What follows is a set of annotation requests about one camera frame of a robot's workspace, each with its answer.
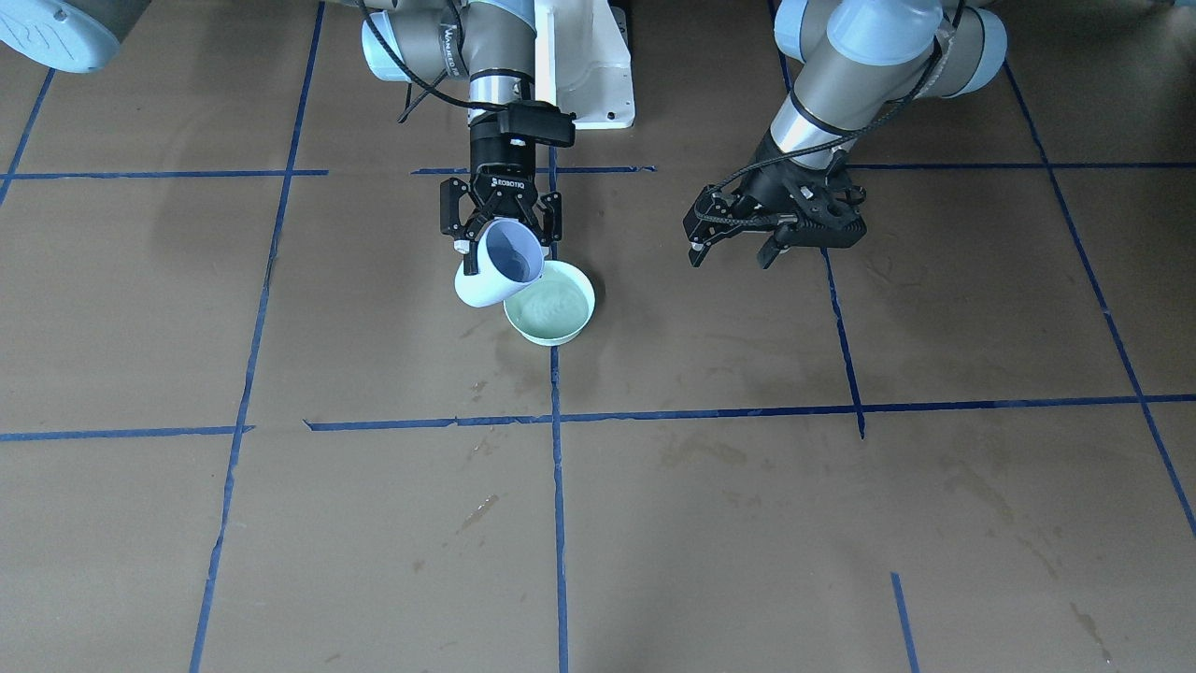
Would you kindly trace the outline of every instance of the black cable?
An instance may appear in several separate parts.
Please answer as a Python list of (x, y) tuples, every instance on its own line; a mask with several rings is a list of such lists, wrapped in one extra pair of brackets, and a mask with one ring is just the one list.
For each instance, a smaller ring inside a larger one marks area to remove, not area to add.
[[(445, 5), (447, 5), (448, 10), (452, 12), (453, 23), (457, 26), (457, 50), (460, 51), (462, 49), (465, 48), (465, 24), (462, 23), (460, 20), (460, 11), (457, 10), (456, 0), (445, 0)], [(440, 74), (432, 80), (432, 87), (437, 88), (438, 86), (440, 86), (440, 82), (444, 81), (445, 78), (447, 77), (448, 77), (447, 69), (440, 71)], [(422, 103), (423, 99), (427, 97), (428, 97), (428, 91), (425, 88), (423, 91), (420, 91), (419, 97), (416, 97), (415, 102), (413, 103), (411, 82), (407, 82), (407, 99), (403, 102), (404, 105), (403, 112), (398, 115), (398, 123), (405, 123), (407, 118), (410, 117), (411, 112), (415, 111), (415, 108), (419, 108), (420, 103)]]
[[(448, 71), (440, 71), (440, 74), (437, 75), (437, 78), (432, 80), (432, 86), (434, 86), (434, 87), (439, 86), (440, 82), (444, 81), (445, 78), (447, 78), (447, 77), (448, 77)], [(419, 108), (420, 103), (422, 103), (423, 99), (427, 98), (427, 97), (428, 97), (428, 91), (425, 88), (423, 91), (420, 91), (420, 94), (415, 98), (415, 102), (413, 103), (411, 102), (411, 85), (408, 84), (407, 85), (407, 106), (403, 108), (403, 112), (401, 115), (398, 115), (398, 123), (405, 123), (407, 122), (407, 117), (411, 116), (411, 112), (415, 111), (415, 108)]]
[(736, 179), (743, 177), (744, 175), (748, 175), (749, 172), (751, 172), (753, 170), (758, 170), (758, 169), (762, 169), (762, 167), (768, 166), (768, 165), (777, 164), (777, 163), (781, 163), (781, 161), (783, 161), (786, 159), (793, 159), (793, 158), (797, 158), (797, 157), (804, 157), (806, 154), (813, 154), (816, 152), (822, 152), (823, 149), (830, 149), (831, 147), (837, 147), (837, 146), (840, 146), (843, 142), (847, 142), (849, 140), (855, 140), (855, 139), (862, 137), (864, 135), (867, 135), (868, 133), (872, 133), (873, 130), (875, 130), (875, 129), (880, 128), (881, 126), (889, 123), (890, 120), (892, 120), (895, 116), (897, 116), (902, 110), (904, 110), (914, 100), (914, 98), (917, 97), (917, 94), (922, 91), (922, 87), (926, 86), (926, 81), (930, 78), (930, 73), (934, 72), (934, 67), (939, 63), (939, 60), (941, 57), (942, 57), (942, 48), (939, 47), (938, 42), (935, 42), (934, 43), (934, 53), (930, 54), (929, 60), (927, 60), (927, 62), (926, 62), (926, 69), (922, 71), (922, 77), (920, 77), (917, 79), (917, 82), (914, 85), (914, 87), (910, 88), (909, 93), (907, 93), (899, 100), (897, 100), (897, 104), (893, 105), (893, 108), (891, 110), (889, 110), (883, 116), (880, 116), (877, 120), (874, 120), (868, 126), (865, 126), (864, 128), (859, 128), (856, 130), (852, 130), (849, 133), (844, 133), (843, 135), (840, 135), (835, 140), (828, 140), (826, 142), (823, 142), (822, 145), (814, 145), (813, 147), (806, 147), (806, 148), (803, 148), (803, 149), (793, 149), (792, 152), (785, 152), (782, 154), (777, 154), (775, 157), (764, 159), (762, 161), (756, 161), (753, 164), (749, 164), (749, 165), (746, 165), (746, 166), (737, 170), (736, 172), (731, 173), (730, 176), (727, 176), (726, 178), (724, 178), (718, 184), (713, 184), (713, 185), (708, 186), (703, 191), (703, 195), (713, 194), (713, 192), (722, 189), (727, 184), (731, 184)]
[(502, 110), (507, 109), (506, 105), (500, 105), (498, 103), (484, 103), (481, 100), (462, 100), (459, 98), (453, 98), (447, 93), (441, 93), (435, 86), (420, 79), (420, 75), (415, 74), (414, 72), (411, 72), (411, 68), (407, 67), (407, 63), (404, 63), (403, 60), (398, 57), (398, 54), (396, 54), (395, 50), (390, 48), (390, 44), (386, 42), (386, 38), (382, 36), (382, 31), (378, 30), (378, 26), (374, 25), (373, 19), (370, 17), (370, 8), (366, 7), (365, 0), (358, 0), (358, 8), (361, 10), (361, 16), (365, 17), (366, 25), (370, 26), (370, 32), (373, 32), (373, 36), (378, 41), (378, 44), (382, 45), (383, 50), (386, 51), (386, 55), (390, 56), (390, 60), (395, 61), (395, 65), (398, 66), (398, 69), (403, 71), (403, 74), (405, 74), (407, 78), (410, 79), (413, 84), (427, 91), (429, 94), (440, 98), (445, 103), (448, 103), (450, 105), (457, 105), (458, 108), (465, 108), (468, 110), (487, 110), (490, 112), (501, 112)]

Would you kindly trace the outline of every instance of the brown floor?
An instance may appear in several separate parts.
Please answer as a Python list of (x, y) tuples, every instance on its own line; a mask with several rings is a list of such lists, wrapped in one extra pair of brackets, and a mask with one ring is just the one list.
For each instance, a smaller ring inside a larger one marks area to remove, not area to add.
[(395, 124), (352, 8), (0, 47), (0, 669), (1194, 669), (1196, 10), (993, 10), (1008, 69), (854, 152), (859, 245), (695, 270), (769, 7), (636, 2), (556, 354), (453, 294), (463, 114)]

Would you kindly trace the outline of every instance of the blue tape line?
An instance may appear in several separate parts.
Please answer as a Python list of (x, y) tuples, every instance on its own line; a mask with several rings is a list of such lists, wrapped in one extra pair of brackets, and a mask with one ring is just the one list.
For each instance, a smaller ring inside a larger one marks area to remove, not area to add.
[(1170, 403), (1196, 403), (1196, 394), (1180, 394), (1180, 396), (1147, 396), (1146, 402), (1153, 404), (1170, 404)]
[(51, 433), (2, 433), (0, 442), (51, 442), (59, 440), (130, 440), (138, 438), (182, 438), (187, 435), (232, 435), (234, 426), (199, 428), (128, 428), (122, 430), (60, 430)]
[(563, 423), (596, 423), (599, 421), (683, 421), (692, 418), (765, 418), (773, 416), (832, 416), (855, 414), (852, 405), (771, 409), (721, 409), (685, 411), (624, 411), (608, 414), (566, 414)]
[(165, 170), (165, 171), (132, 171), (132, 172), (19, 172), (13, 175), (13, 179), (63, 179), (63, 178), (92, 178), (92, 179), (154, 179), (170, 177), (282, 177), (295, 176), (324, 176), (329, 171), (324, 170)]
[(411, 421), (358, 421), (349, 423), (312, 423), (304, 424), (312, 433), (346, 433), (356, 430), (408, 430), (413, 428), (451, 428), (453, 426), (471, 428), (478, 426), (536, 426), (551, 423), (553, 417), (545, 416), (477, 416), (469, 418), (425, 418)]
[(1030, 127), (1030, 136), (1038, 147), (1038, 153), (1042, 157), (1043, 165), (1046, 166), (1046, 175), (1050, 177), (1051, 186), (1055, 189), (1055, 197), (1058, 200), (1058, 207), (1063, 212), (1063, 219), (1067, 221), (1067, 228), (1072, 233), (1072, 241), (1075, 244), (1075, 251), (1080, 255), (1080, 262), (1084, 264), (1084, 271), (1088, 275), (1088, 282), (1092, 285), (1092, 290), (1097, 295), (1097, 302), (1100, 304), (1100, 311), (1105, 316), (1105, 324), (1109, 325), (1109, 334), (1112, 336), (1113, 344), (1117, 347), (1117, 355), (1121, 356), (1122, 366), (1125, 368), (1125, 375), (1129, 377), (1130, 386), (1134, 388), (1134, 396), (1142, 408), (1142, 416), (1146, 417), (1146, 426), (1149, 428), (1151, 436), (1154, 439), (1154, 446), (1159, 451), (1159, 458), (1163, 459), (1163, 465), (1167, 471), (1167, 477), (1171, 479), (1171, 488), (1174, 489), (1176, 497), (1179, 498), (1179, 506), (1183, 509), (1184, 518), (1188, 520), (1188, 528), (1191, 531), (1192, 537), (1196, 537), (1196, 515), (1192, 514), (1191, 503), (1188, 502), (1188, 495), (1184, 492), (1183, 484), (1179, 483), (1179, 476), (1176, 473), (1174, 465), (1171, 463), (1171, 454), (1167, 453), (1167, 447), (1163, 442), (1163, 435), (1159, 434), (1159, 429), (1154, 423), (1154, 415), (1151, 414), (1151, 405), (1147, 402), (1146, 396), (1142, 393), (1142, 386), (1137, 380), (1137, 374), (1134, 372), (1133, 363), (1130, 363), (1129, 354), (1125, 351), (1125, 344), (1122, 342), (1117, 323), (1113, 320), (1112, 311), (1109, 308), (1109, 301), (1105, 300), (1105, 293), (1100, 288), (1100, 281), (1097, 279), (1096, 270), (1092, 268), (1092, 262), (1088, 259), (1088, 252), (1085, 250), (1084, 241), (1080, 239), (1080, 230), (1075, 226), (1075, 220), (1072, 216), (1072, 209), (1068, 207), (1067, 198), (1063, 196), (1063, 189), (1060, 186), (1058, 179), (1055, 177), (1055, 170), (1051, 166), (1050, 159), (1046, 158), (1046, 147), (1043, 145), (1042, 136), (1038, 134), (1038, 128), (1035, 126), (1033, 117), (1030, 115), (1030, 108), (1026, 105), (1026, 99), (1021, 94), (1021, 87), (1018, 86), (1018, 81), (1013, 77), (1013, 68), (1009, 67), (1008, 61), (1005, 62), (1005, 74), (1009, 78), (1009, 84), (1013, 86), (1013, 93), (1018, 98), (1018, 105), (1020, 105), (1021, 114), (1026, 117), (1026, 124)]
[[(549, 155), (551, 155), (555, 147), (548, 149)], [(550, 170), (549, 167), (538, 167), (536, 172), (551, 175)], [(555, 170), (567, 173), (657, 172), (657, 166), (559, 166)], [(466, 167), (422, 167), (413, 170), (411, 175), (465, 175), (468, 172)]]
[[(768, 0), (768, 16), (776, 20), (776, 5), (773, 0)], [(793, 77), (789, 73), (789, 62), (785, 57), (785, 54), (777, 49), (776, 57), (781, 62), (781, 77), (785, 79), (785, 90), (789, 91), (793, 88)], [(855, 424), (860, 429), (860, 439), (862, 440), (866, 429), (864, 420), (864, 406), (860, 403), (860, 387), (855, 380), (855, 366), (852, 365), (852, 348), (847, 342), (847, 329), (843, 326), (843, 310), (838, 302), (838, 289), (835, 287), (835, 271), (830, 265), (830, 253), (826, 247), (822, 247), (823, 261), (826, 264), (826, 286), (830, 289), (830, 305), (835, 310), (835, 326), (838, 329), (838, 347), (843, 353), (843, 367), (847, 373), (847, 386), (852, 392), (852, 406), (855, 410)]]
[[(1196, 403), (1196, 394), (1147, 396), (1148, 403)], [(925, 411), (984, 411), (1005, 409), (1050, 409), (1050, 408), (1090, 408), (1107, 405), (1136, 405), (1139, 399), (1133, 396), (1105, 398), (1048, 398), (1048, 399), (1009, 399), (1009, 400), (970, 400), (945, 403), (891, 403), (861, 404), (859, 411), (865, 414), (903, 414)], [(620, 411), (593, 414), (562, 414), (561, 423), (597, 423), (602, 421), (685, 421), (702, 418), (769, 418), (783, 416), (840, 416), (856, 414), (855, 405), (822, 405), (805, 408), (757, 408), (757, 409), (713, 409), (681, 411)], [(404, 430), (410, 428), (448, 428), (452, 426), (537, 426), (553, 423), (551, 415), (544, 416), (480, 416), (470, 418), (427, 418), (410, 421), (359, 421), (349, 423), (312, 423), (304, 421), (313, 433), (340, 433), (354, 430)]]
[(905, 610), (905, 592), (901, 588), (901, 576), (890, 573), (893, 583), (893, 599), (897, 601), (897, 616), (901, 618), (901, 634), (905, 638), (905, 656), (909, 659), (910, 673), (921, 673), (917, 666), (917, 650), (914, 649), (914, 632), (909, 628), (909, 612)]
[[(771, 17), (773, 23), (776, 23), (776, 4), (773, 0), (768, 0), (768, 16)], [(776, 57), (781, 61), (781, 77), (785, 78), (785, 90), (789, 91), (793, 88), (793, 77), (789, 75), (789, 61), (785, 57), (785, 53), (780, 49), (776, 50)]]
[(1051, 164), (1055, 169), (1192, 169), (1196, 161), (1076, 161)]
[(556, 147), (548, 148), (548, 190), (556, 191), (556, 176), (560, 172), (560, 166), (556, 165)]
[(962, 403), (893, 403), (864, 405), (869, 414), (898, 414), (911, 411), (978, 411), (997, 409), (1091, 408), (1104, 405), (1133, 405), (1131, 396), (1111, 398), (1054, 398), (1042, 400), (971, 400)]
[(4, 181), (0, 182), (0, 206), (4, 204), (5, 198), (8, 196), (8, 186), (12, 184), (13, 176), (17, 173), (17, 166), (20, 165), (22, 157), (25, 155), (25, 147), (29, 145), (29, 136), (33, 131), (33, 123), (37, 122), (37, 115), (42, 111), (42, 103), (45, 102), (45, 94), (50, 91), (50, 82), (54, 81), (54, 73), (57, 72), (50, 68), (45, 72), (45, 79), (42, 80), (42, 88), (37, 92), (37, 99), (33, 100), (33, 109), (29, 111), (29, 118), (25, 120), (25, 129), (20, 133), (20, 141), (17, 142), (17, 151), (12, 153), (12, 161), (8, 164), (8, 172), (5, 173)]
[[(1068, 170), (1115, 170), (1115, 169), (1192, 169), (1191, 161), (1127, 161), (1127, 163), (1068, 163), (1050, 164), (1055, 169)], [(1044, 170), (1045, 164), (1037, 163), (960, 163), (960, 164), (847, 164), (853, 170)]]
[(316, 25), (312, 29), (311, 48), (307, 51), (307, 69), (304, 74), (303, 90), (299, 94), (299, 109), (295, 111), (294, 131), (291, 136), (291, 154), (287, 158), (287, 175), (282, 178), (282, 194), (279, 196), (279, 210), (274, 219), (274, 233), (270, 238), (270, 255), (266, 264), (266, 279), (262, 282), (262, 292), (257, 301), (257, 319), (254, 323), (254, 341), (249, 349), (249, 362), (245, 366), (245, 388), (242, 393), (240, 406), (237, 410), (237, 428), (232, 436), (232, 448), (228, 453), (228, 470), (225, 473), (224, 504), (220, 512), (220, 533), (216, 536), (215, 545), (212, 546), (212, 557), (208, 561), (208, 577), (203, 586), (203, 602), (200, 606), (200, 619), (195, 629), (195, 644), (191, 648), (190, 673), (200, 672), (200, 661), (203, 656), (203, 643), (208, 631), (208, 618), (212, 614), (212, 599), (215, 595), (216, 576), (220, 573), (220, 556), (224, 551), (225, 533), (228, 528), (228, 510), (232, 507), (232, 490), (234, 485), (233, 472), (240, 460), (240, 445), (245, 435), (245, 421), (249, 415), (249, 399), (254, 391), (254, 375), (257, 369), (257, 355), (262, 347), (262, 331), (266, 328), (266, 308), (270, 300), (270, 273), (274, 268), (274, 259), (277, 257), (279, 238), (282, 233), (282, 221), (286, 218), (287, 198), (291, 195), (291, 171), (295, 165), (295, 154), (299, 151), (299, 136), (303, 133), (304, 111), (307, 105), (307, 92), (311, 88), (312, 72), (316, 68), (316, 53), (319, 47), (319, 33), (324, 24), (324, 2), (316, 10)]
[(830, 253), (822, 247), (823, 261), (826, 263), (826, 285), (830, 287), (830, 305), (835, 310), (835, 325), (838, 328), (838, 347), (843, 351), (843, 367), (847, 369), (847, 385), (852, 391), (852, 405), (855, 406), (855, 423), (860, 427), (860, 439), (865, 436), (864, 405), (860, 403), (860, 386), (855, 380), (855, 366), (852, 365), (852, 348), (847, 343), (847, 328), (843, 326), (843, 308), (838, 304), (838, 289), (835, 288), (835, 271), (830, 267)]
[(553, 384), (553, 483), (556, 492), (556, 651), (560, 673), (569, 673), (569, 605), (565, 582), (565, 475), (561, 470), (561, 361), (553, 347), (549, 356)]
[(853, 170), (1043, 170), (1042, 164), (957, 163), (957, 164), (847, 164)]

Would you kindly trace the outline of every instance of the water stain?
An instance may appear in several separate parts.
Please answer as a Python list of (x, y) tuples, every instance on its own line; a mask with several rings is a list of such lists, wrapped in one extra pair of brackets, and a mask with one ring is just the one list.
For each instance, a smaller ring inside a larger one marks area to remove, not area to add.
[(889, 255), (868, 255), (865, 258), (864, 265), (880, 285), (893, 285), (896, 287), (921, 287), (928, 275), (926, 264), (896, 264)]
[(1074, 602), (1070, 605), (1072, 605), (1072, 614), (1075, 616), (1075, 620), (1080, 623), (1080, 626), (1084, 626), (1084, 630), (1087, 631), (1088, 635), (1092, 636), (1092, 640), (1097, 642), (1097, 646), (1100, 647), (1100, 656), (1105, 659), (1105, 663), (1112, 663), (1113, 655), (1109, 653), (1107, 648), (1105, 648), (1105, 641), (1104, 638), (1100, 637), (1100, 634), (1097, 631), (1097, 620), (1093, 619), (1091, 614), (1085, 614), (1080, 612), (1080, 608), (1075, 607)]
[(988, 482), (984, 482), (984, 478), (977, 475), (968, 464), (959, 459), (942, 457), (939, 459), (939, 466), (946, 472), (954, 472), (942, 484), (947, 492), (954, 494), (956, 489), (968, 491), (978, 501), (993, 508), (993, 512), (1001, 518), (1001, 521), (1006, 526), (1012, 526), (1017, 521), (1013, 508), (1006, 502), (1005, 496), (989, 485)]
[(496, 502), (499, 502), (499, 496), (490, 496), (486, 498), (486, 502), (477, 506), (477, 509), (475, 509), (474, 513), (465, 519), (465, 522), (457, 530), (457, 534), (459, 536), (465, 531), (465, 528), (469, 528), (481, 521), (482, 518), (486, 516), (486, 513), (490, 512), (490, 508), (494, 507), (494, 503)]
[(486, 318), (482, 322), (478, 322), (477, 324), (475, 324), (474, 326), (470, 326), (469, 329), (462, 331), (460, 336), (458, 336), (458, 339), (469, 339), (470, 336), (474, 334), (474, 331), (477, 330), (478, 326), (486, 324), (489, 320), (490, 320), (490, 318)]
[(710, 457), (719, 461), (742, 466), (748, 463), (748, 454), (724, 442), (707, 442), (697, 438), (690, 438), (681, 445), (666, 447), (660, 452), (660, 464), (665, 467), (677, 467), (685, 463), (692, 463), (698, 457)]
[[(490, 433), (494, 433), (494, 428), (490, 428)], [(488, 433), (487, 436), (483, 436), (477, 445), (474, 445), (474, 448), (470, 449), (469, 455), (465, 457), (465, 463), (474, 460), (474, 457), (478, 454), (488, 457), (494, 453), (494, 445), (490, 443), (490, 438), (489, 438), (490, 433)]]
[(988, 449), (988, 460), (993, 477), (1000, 477), (1009, 471), (1009, 464), (1013, 463), (1013, 454), (1005, 447), (994, 446)]
[[(707, 339), (715, 342), (728, 342), (748, 353), (775, 354), (780, 356), (788, 356), (793, 353), (793, 342), (789, 339), (764, 339), (759, 338), (759, 336), (743, 336), (740, 334), (706, 334), (704, 336)], [(708, 372), (710, 374), (716, 372), (739, 374), (728, 367), (712, 368)]]
[(1050, 536), (1046, 534), (1046, 530), (1045, 528), (1043, 528), (1043, 527), (1039, 526), (1039, 527), (1035, 528), (1035, 533), (1038, 534), (1038, 539), (1042, 540), (1042, 543), (1044, 545), (1046, 545), (1048, 547), (1055, 545), (1055, 542), (1051, 540)]
[[(720, 374), (726, 374), (728, 377), (733, 377), (736, 374), (736, 371), (731, 369), (730, 367), (708, 367), (706, 369), (706, 379), (712, 379), (712, 378), (718, 377)], [(684, 386), (685, 383), (682, 381), (682, 379), (683, 379), (682, 377), (678, 377), (677, 378), (677, 383), (681, 384), (682, 386)]]
[(1056, 570), (1055, 565), (1050, 561), (1046, 559), (1046, 556), (1043, 555), (1043, 552), (1038, 551), (1038, 547), (1036, 547), (1033, 543), (1031, 543), (1030, 540), (1023, 538), (1021, 536), (1017, 536), (1017, 539), (1018, 539), (1018, 543), (1020, 543), (1023, 547), (1025, 547), (1030, 553), (1035, 555), (1035, 557), (1039, 562), (1042, 562), (1043, 568), (1046, 569), (1046, 575), (1050, 575), (1051, 580), (1058, 580), (1058, 570)]

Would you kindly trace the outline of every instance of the light blue joint cover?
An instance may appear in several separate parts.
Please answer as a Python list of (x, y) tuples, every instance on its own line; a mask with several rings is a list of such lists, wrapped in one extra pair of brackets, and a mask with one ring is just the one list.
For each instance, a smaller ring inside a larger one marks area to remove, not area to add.
[(980, 18), (980, 25), (984, 27), (984, 49), (980, 54), (980, 63), (976, 66), (972, 78), (968, 80), (968, 84), (963, 88), (951, 96), (944, 96), (944, 98), (954, 98), (956, 96), (971, 93), (993, 81), (993, 78), (1001, 69), (1001, 63), (1005, 62), (1005, 53), (1009, 47), (1009, 37), (1005, 32), (1005, 24), (1001, 23), (1001, 19), (996, 14), (988, 10), (974, 11)]
[(942, 22), (940, 0), (843, 0), (826, 25), (835, 49), (866, 66), (897, 66), (934, 42)]
[[(374, 12), (370, 14), (370, 20), (378, 26), (378, 32), (382, 33), (390, 48), (395, 50), (395, 55), (403, 59), (403, 53), (398, 50), (398, 38), (395, 37), (395, 27), (390, 24), (390, 14), (386, 12)], [(407, 81), (407, 73), (402, 71), (395, 61), (391, 60), (386, 50), (378, 44), (378, 38), (374, 37), (370, 25), (366, 22), (361, 22), (361, 50), (366, 55), (366, 65), (370, 66), (370, 72), (374, 73), (380, 80), (384, 81)]]
[(470, 0), (470, 4), (480, 2), (483, 5), (494, 5), (500, 10), (506, 10), (519, 17), (523, 23), (531, 26), (532, 32), (536, 32), (536, 2), (535, 0)]
[(801, 53), (801, 22), (806, 18), (807, 5), (810, 0), (781, 0), (776, 19), (773, 22), (776, 48), (786, 56), (803, 63), (806, 62), (806, 56)]

